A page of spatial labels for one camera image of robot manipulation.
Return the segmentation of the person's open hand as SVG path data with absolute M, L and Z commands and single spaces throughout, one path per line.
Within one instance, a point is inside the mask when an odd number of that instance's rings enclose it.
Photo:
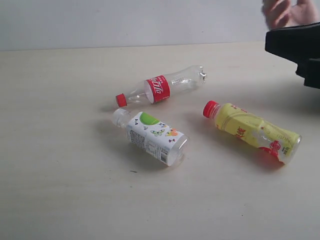
M 261 12 L 269 30 L 304 26 L 320 21 L 320 13 L 312 0 L 263 0 Z

